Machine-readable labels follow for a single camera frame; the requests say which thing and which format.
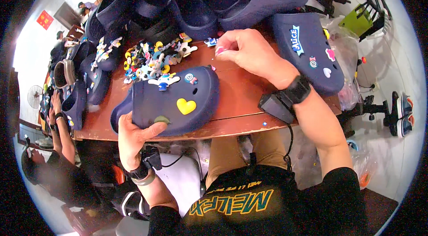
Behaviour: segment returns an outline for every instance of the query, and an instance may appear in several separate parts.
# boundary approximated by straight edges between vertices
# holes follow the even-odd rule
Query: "white heart charm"
[[[325,77],[330,78],[331,70],[329,68],[322,69]]]

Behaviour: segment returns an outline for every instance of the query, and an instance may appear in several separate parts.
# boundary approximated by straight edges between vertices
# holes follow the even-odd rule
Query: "bracelet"
[[[147,177],[145,177],[144,179],[136,180],[135,178],[131,178],[131,180],[137,186],[147,186],[148,184],[152,183],[155,178],[156,172],[151,168],[148,170]]]

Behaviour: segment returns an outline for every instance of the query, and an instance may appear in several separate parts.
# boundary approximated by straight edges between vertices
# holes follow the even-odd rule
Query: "swirl lollipop charm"
[[[191,83],[191,84],[197,84],[198,83],[197,78],[191,73],[186,74],[185,81],[186,81],[186,83]]]

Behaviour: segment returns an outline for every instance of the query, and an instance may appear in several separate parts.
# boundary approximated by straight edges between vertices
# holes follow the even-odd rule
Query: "electrical outlet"
[[[374,88],[372,89],[372,92],[377,92],[379,91],[379,84],[377,83],[377,79],[376,82],[374,83]]]

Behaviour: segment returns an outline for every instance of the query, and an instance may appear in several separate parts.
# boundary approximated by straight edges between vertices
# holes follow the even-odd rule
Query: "red paper sign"
[[[51,17],[51,15],[49,15],[45,10],[43,10],[43,12],[37,18],[37,23],[39,23],[43,28],[45,28],[45,30],[47,30],[53,20],[54,19]]]

